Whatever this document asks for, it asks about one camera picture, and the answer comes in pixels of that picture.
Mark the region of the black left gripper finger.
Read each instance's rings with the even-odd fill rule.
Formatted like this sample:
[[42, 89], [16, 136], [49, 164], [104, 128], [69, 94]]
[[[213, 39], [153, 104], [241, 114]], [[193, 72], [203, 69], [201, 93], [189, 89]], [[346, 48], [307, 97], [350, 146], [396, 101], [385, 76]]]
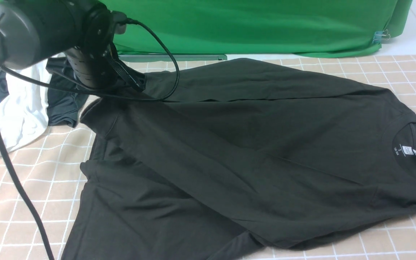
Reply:
[[118, 76], [132, 89], [137, 92], [143, 92], [146, 89], [146, 76], [134, 69], [131, 69], [118, 56], [112, 54], [105, 55], [106, 61], [110, 64], [112, 69]]

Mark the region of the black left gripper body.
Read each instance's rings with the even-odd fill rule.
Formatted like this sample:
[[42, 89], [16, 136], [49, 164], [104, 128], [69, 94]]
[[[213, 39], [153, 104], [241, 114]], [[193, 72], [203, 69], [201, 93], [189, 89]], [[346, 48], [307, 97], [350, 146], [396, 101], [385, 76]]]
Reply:
[[73, 17], [77, 40], [65, 52], [75, 76], [86, 89], [106, 89], [118, 80], [110, 64], [114, 35], [126, 31], [127, 15], [104, 4], [65, 4]]

